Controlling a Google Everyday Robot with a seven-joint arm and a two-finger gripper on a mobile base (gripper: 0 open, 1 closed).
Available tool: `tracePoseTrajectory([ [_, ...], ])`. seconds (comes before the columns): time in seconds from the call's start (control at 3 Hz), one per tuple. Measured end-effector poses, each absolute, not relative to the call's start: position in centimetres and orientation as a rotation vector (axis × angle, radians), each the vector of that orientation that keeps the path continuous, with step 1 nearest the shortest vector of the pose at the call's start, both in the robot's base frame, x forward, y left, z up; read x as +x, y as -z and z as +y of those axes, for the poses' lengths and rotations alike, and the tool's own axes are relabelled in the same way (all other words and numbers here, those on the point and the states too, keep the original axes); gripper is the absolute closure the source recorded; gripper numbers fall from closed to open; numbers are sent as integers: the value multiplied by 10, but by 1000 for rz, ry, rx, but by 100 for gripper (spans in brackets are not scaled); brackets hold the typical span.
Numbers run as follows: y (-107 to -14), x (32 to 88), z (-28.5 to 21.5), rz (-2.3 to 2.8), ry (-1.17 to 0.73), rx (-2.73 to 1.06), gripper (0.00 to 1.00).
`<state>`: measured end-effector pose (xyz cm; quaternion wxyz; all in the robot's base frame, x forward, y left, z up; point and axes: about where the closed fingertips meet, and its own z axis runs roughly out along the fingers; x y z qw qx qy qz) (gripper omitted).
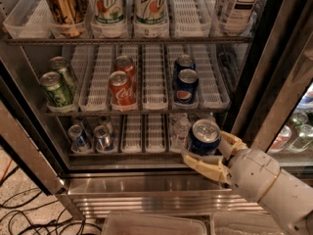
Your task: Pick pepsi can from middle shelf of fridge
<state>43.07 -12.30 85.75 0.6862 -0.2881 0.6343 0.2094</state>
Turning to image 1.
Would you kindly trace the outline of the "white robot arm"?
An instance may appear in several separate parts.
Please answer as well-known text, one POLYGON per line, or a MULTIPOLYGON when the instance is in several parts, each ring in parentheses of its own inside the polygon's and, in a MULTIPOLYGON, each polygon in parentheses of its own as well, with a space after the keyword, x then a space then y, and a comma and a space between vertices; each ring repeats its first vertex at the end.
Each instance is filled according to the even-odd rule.
POLYGON ((184 163, 268 211, 288 235, 313 235, 313 188, 261 150, 221 132, 212 140, 191 134, 184 163))

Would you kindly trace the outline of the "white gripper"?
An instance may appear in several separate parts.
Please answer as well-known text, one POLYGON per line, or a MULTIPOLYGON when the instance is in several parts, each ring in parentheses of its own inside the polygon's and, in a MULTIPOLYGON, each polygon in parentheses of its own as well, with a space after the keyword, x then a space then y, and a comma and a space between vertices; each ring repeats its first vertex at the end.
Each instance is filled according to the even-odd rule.
POLYGON ((198 156, 190 152, 182 153, 183 162, 204 177, 227 183, 234 192, 249 202, 258 202, 270 189, 280 174, 277 161, 261 150, 247 149, 243 140, 231 133, 222 131, 218 150, 229 160, 228 167, 222 156, 198 156))

